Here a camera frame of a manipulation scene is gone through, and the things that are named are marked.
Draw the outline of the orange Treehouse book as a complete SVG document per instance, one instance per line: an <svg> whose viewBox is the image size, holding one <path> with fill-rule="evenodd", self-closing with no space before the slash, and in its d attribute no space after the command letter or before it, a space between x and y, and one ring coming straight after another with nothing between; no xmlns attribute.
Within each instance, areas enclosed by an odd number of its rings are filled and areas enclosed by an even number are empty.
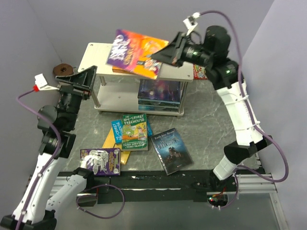
<svg viewBox="0 0 307 230"><path fill-rule="evenodd" d="M115 72L115 73L133 74L130 71L127 71L127 70L121 69L121 68L117 68L117 67L114 67L114 66L112 67L112 71Z"/></svg>

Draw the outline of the Charlie Chocolate Factory book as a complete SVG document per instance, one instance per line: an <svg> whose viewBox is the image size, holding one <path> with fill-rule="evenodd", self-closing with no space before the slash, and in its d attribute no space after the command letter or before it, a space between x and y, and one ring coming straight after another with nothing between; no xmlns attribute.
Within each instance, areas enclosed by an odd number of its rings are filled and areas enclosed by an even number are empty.
<svg viewBox="0 0 307 230"><path fill-rule="evenodd" d="M155 80L162 63L151 58L169 44L168 41L117 29L106 63L124 71Z"/></svg>

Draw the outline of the green 104-Storey Treehouse book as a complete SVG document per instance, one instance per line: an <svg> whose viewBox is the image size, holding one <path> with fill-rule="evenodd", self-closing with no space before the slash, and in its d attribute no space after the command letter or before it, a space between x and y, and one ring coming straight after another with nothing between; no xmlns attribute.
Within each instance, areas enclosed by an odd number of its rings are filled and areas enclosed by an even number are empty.
<svg viewBox="0 0 307 230"><path fill-rule="evenodd" d="M122 116L123 151L148 150L147 116L146 114L126 114Z"/></svg>

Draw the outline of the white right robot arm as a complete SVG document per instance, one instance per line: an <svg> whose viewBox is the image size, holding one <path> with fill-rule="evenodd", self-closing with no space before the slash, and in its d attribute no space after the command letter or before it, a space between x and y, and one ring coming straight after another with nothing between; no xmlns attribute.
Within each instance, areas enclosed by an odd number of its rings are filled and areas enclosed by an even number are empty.
<svg viewBox="0 0 307 230"><path fill-rule="evenodd" d="M243 77L238 77L238 64L228 58L230 35L221 26L210 26L202 44L194 44L184 32L179 32L166 47L152 54L154 60L175 67L185 62L205 68L206 76L222 99L231 118L236 140L224 147L224 156L213 169L210 187L220 191L235 168L247 158L271 144L269 138L256 129L259 125L251 109Z"/></svg>

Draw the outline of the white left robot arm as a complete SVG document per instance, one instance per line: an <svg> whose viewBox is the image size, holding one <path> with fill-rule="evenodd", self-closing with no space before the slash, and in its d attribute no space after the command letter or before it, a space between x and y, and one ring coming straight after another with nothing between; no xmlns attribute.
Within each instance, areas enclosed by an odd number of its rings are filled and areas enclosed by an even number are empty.
<svg viewBox="0 0 307 230"><path fill-rule="evenodd" d="M80 192L95 187L94 174L84 168L73 171L68 181L54 195L51 190L70 156L76 135L75 128L81 102L91 97L97 66L73 75L57 76L59 86L50 86L43 74L35 76L32 92L57 91L56 106L45 105L38 112L27 107L38 119L37 128L43 137L38 150L35 171L27 189L12 214L4 216L1 227L8 230L53 230L63 210Z"/></svg>

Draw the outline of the stack of dark books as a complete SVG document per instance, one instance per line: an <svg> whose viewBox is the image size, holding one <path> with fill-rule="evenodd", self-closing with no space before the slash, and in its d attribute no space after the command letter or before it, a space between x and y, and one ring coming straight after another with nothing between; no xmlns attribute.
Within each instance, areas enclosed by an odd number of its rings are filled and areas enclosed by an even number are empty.
<svg viewBox="0 0 307 230"><path fill-rule="evenodd" d="M139 110L178 112L181 100L181 83L179 81L141 79L137 98Z"/></svg>

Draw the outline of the brown twine spool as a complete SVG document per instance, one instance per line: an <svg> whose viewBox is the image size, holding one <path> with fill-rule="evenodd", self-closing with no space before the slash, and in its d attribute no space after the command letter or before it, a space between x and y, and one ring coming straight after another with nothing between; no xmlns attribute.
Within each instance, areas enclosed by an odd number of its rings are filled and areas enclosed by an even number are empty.
<svg viewBox="0 0 307 230"><path fill-rule="evenodd" d="M73 74L73 67L66 63L61 63L53 68L54 76L68 76Z"/></svg>

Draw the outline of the red game box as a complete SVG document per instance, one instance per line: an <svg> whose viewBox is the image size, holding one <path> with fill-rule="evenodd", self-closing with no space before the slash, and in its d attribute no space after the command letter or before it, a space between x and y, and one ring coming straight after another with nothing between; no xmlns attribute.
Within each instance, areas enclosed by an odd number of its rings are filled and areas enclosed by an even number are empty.
<svg viewBox="0 0 307 230"><path fill-rule="evenodd" d="M208 80L205 67L193 65L193 78L195 80Z"/></svg>

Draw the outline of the blue 26-Storey Treehouse book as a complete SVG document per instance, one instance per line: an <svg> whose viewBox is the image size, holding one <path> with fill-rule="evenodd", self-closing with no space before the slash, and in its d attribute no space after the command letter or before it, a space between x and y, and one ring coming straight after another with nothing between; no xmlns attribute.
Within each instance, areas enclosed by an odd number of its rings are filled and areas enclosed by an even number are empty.
<svg viewBox="0 0 307 230"><path fill-rule="evenodd" d="M122 135L123 135L123 124L121 120L115 120L111 122L112 130L115 138L115 143L120 144L122 142ZM147 135L150 137L153 135L151 126L149 121L147 120Z"/></svg>

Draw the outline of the yellow book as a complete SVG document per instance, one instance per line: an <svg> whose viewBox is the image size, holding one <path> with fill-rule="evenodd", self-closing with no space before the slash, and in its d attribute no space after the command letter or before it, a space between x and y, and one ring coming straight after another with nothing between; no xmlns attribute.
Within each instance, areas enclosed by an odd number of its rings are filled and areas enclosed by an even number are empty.
<svg viewBox="0 0 307 230"><path fill-rule="evenodd" d="M115 137L113 133L113 129L111 128L103 145L102 148L120 148L121 149L121 164L127 164L128 158L130 156L130 151L123 151L122 150L122 145L121 144L116 144L115 142Z"/></svg>

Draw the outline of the purple comic book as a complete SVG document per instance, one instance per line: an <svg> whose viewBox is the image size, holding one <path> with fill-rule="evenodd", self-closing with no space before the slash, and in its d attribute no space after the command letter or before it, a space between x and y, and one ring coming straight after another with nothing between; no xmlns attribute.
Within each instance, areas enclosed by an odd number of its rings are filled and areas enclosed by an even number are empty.
<svg viewBox="0 0 307 230"><path fill-rule="evenodd" d="M95 176L120 175L121 150L119 148L81 149L80 167L88 169Z"/></svg>

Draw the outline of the dark Wuthering Heights book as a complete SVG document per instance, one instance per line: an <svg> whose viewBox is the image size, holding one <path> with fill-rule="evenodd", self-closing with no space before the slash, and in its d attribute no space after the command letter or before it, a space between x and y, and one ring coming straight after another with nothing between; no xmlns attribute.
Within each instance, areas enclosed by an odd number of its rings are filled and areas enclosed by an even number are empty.
<svg viewBox="0 0 307 230"><path fill-rule="evenodd" d="M175 128L151 136L151 141L167 175L193 164L188 149Z"/></svg>

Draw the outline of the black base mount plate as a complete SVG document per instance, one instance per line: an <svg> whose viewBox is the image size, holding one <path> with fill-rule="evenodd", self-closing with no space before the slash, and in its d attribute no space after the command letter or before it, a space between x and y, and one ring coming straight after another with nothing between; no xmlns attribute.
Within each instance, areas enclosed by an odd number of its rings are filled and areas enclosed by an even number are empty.
<svg viewBox="0 0 307 230"><path fill-rule="evenodd" d="M164 171L127 171L119 176L96 176L88 188L78 188L76 196L93 195L99 204L113 202L193 201L212 202L227 199L227 195L239 192L238 176L250 174L237 172L220 184L210 183L209 170L178 171L166 175Z"/></svg>

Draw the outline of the aluminium rail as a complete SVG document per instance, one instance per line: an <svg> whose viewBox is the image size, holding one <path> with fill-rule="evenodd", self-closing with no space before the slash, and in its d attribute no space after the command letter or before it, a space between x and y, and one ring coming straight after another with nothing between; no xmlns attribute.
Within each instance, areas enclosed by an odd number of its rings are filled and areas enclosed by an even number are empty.
<svg viewBox="0 0 307 230"><path fill-rule="evenodd" d="M50 192L52 197L70 179L72 172L60 172ZM280 203L275 184L268 182L254 174L241 174L238 176L239 192L242 194L269 194L272 207L281 230L288 230L289 226Z"/></svg>

